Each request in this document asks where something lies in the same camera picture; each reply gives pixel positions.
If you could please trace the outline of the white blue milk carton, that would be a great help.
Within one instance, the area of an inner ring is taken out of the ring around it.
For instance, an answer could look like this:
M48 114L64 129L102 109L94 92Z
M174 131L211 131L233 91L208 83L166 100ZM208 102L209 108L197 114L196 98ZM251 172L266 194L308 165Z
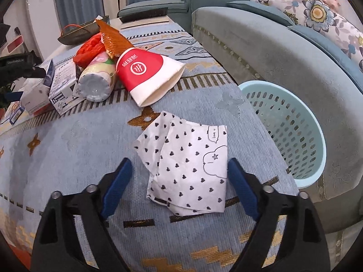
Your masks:
M45 77L28 78L21 89L20 104L29 115L40 115L51 108L49 92L55 72L53 59L44 61L39 68L44 69Z

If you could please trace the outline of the orange red plastic bag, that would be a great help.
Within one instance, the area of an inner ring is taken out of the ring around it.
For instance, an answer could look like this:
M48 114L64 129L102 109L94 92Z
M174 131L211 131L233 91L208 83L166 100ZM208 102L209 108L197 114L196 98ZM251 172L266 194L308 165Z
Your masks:
M101 38L101 33L95 34L80 47L73 57L78 67L85 69L98 54L106 51Z

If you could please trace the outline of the pink peach drink bottle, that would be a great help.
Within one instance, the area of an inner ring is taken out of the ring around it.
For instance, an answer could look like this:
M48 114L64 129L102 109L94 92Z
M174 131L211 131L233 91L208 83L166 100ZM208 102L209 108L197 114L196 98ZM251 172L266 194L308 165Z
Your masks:
M83 98L91 102L106 100L116 83L116 66L106 52L98 54L82 71L78 86Z

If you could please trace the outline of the orange foil snack wrapper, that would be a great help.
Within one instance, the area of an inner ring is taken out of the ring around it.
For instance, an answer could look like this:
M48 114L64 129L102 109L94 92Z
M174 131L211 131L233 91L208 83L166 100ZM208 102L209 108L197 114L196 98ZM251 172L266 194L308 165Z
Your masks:
M127 49L133 47L133 44L117 29L102 20L96 20L95 22L100 29L102 42L111 59L119 58Z

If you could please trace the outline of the red white paper cup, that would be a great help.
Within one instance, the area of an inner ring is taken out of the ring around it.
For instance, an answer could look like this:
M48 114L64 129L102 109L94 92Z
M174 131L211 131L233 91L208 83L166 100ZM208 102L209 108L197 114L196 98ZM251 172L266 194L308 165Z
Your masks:
M131 47L116 63L120 81L138 107L159 101L180 80L185 63Z

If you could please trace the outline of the heart patterned white paper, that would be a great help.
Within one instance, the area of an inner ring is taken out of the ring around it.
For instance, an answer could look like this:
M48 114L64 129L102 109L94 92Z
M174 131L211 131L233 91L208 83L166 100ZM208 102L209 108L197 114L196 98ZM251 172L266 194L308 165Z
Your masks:
M134 141L150 176L146 197L176 216L225 210L228 130L169 112L160 115Z

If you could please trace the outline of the white coffee table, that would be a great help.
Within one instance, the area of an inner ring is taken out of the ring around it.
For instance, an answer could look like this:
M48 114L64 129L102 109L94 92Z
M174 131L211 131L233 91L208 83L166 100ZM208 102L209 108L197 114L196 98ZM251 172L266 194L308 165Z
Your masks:
M134 21L134 22L128 22L128 23L123 23L121 22L120 18L114 18L112 20L110 20L110 25L115 28L118 29L119 31L123 30L123 29L129 29L129 28L136 28L136 27L142 27L142 26L148 26L148 25L165 25L168 23L172 23L174 22L169 16L165 15L162 17L154 17L154 18L147 18L147 19L142 19L142 20L138 20L138 21ZM57 49L55 49L46 59L50 60L53 59L54 57L74 48L74 47L79 47L81 46L82 43L78 44L78 45L73 45L73 46L66 46L66 45L61 45L59 46Z

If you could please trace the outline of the dark oval bowl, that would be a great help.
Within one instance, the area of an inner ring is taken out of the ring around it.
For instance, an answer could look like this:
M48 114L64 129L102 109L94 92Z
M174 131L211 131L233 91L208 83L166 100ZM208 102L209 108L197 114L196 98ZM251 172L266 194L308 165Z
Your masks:
M65 46L75 46L85 43L92 36L100 32L99 26L95 22L96 20L97 18L81 25L73 23L66 25L62 29L58 41Z

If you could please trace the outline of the white standing air conditioner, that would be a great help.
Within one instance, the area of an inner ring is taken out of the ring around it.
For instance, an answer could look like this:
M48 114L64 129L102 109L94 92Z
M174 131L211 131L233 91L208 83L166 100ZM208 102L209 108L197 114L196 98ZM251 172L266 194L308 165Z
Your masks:
M37 49L45 60L60 46L60 24L55 0L27 0L27 5Z

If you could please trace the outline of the blue patterned rug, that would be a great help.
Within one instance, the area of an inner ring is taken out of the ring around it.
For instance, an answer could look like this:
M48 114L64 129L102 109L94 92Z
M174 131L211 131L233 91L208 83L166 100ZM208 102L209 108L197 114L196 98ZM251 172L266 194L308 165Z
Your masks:
M118 85L83 101L1 127L1 232L31 252L50 194L97 183L123 158L132 178L108 219L132 271L228 271L255 225L225 176L224 150L278 192L295 195L275 143L230 75L176 23L125 29L137 48L185 71L158 102L138 107Z

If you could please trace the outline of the light blue plastic basket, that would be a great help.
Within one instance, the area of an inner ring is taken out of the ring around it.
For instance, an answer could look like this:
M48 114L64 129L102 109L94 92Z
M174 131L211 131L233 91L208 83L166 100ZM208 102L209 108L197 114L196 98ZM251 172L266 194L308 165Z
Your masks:
M289 90L251 80L239 89L252 105L279 149L299 189L322 176L327 160L326 140L310 108Z

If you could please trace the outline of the blue seat cushion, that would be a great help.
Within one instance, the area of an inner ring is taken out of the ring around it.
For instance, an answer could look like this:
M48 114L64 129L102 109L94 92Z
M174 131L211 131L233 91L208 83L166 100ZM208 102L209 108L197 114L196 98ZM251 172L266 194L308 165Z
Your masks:
M350 78L357 89L363 92L362 71L343 51L332 41L320 33L301 25L288 26L290 31L311 42L319 50L325 53L337 66L339 66Z
M276 23L284 25L285 27L295 25L293 20L286 14L281 12L275 7L266 6L258 2L251 1L232 1L226 4L228 7L244 10L253 14L260 15L264 18L268 18Z

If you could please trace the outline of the blue fabric sofa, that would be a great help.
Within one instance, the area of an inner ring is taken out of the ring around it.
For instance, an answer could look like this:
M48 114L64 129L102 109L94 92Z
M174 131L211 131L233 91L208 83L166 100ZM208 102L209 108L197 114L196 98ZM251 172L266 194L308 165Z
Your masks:
M280 85L314 113L327 148L322 176L308 187L326 233L362 220L362 72L345 54L338 61L270 18L231 8L236 0L149 0L120 17L166 8L237 84Z

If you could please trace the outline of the floral sofa back cushion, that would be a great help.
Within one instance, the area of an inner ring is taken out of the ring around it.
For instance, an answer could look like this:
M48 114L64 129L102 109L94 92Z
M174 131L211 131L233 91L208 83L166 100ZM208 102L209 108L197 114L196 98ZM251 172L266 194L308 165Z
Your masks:
M328 38L362 69L362 32L323 0L251 0L273 6L296 25L308 27Z

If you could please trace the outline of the pink pig plush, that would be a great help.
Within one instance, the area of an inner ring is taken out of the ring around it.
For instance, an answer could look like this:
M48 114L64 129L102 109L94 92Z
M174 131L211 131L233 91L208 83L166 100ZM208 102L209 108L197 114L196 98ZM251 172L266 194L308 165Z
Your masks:
M340 10L340 0L322 0L326 5L328 5L336 13Z

